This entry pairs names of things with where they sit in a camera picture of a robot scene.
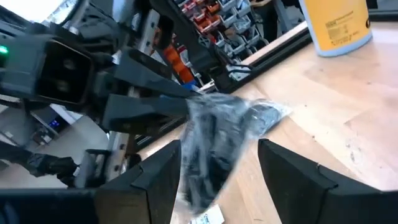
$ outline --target label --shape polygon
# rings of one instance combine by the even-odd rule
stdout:
[[[370,33],[365,0],[304,0],[321,50],[352,44]]]
[[[201,214],[189,224],[223,224],[224,217],[218,205],[209,208],[204,214]]]

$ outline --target cable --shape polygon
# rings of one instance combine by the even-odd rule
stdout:
[[[68,21],[70,21],[78,12],[79,8],[82,7],[82,5],[84,5],[84,2],[85,0],[76,0],[76,4],[74,5],[73,9],[69,12],[67,17],[62,22],[59,23],[59,25],[64,26]]]

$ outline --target white label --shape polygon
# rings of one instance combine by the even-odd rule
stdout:
[[[192,220],[190,224],[222,224],[224,221],[220,207],[218,205],[214,205],[198,218]]]

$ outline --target blue light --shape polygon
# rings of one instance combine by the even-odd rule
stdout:
[[[51,128],[56,128],[56,127],[58,127],[60,125],[60,123],[58,123],[58,121],[56,121],[56,120],[53,120],[53,121],[50,122],[49,125],[50,125]]]

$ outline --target bottle label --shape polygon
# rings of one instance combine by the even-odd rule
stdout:
[[[365,0],[304,0],[321,50],[352,44],[370,33]]]

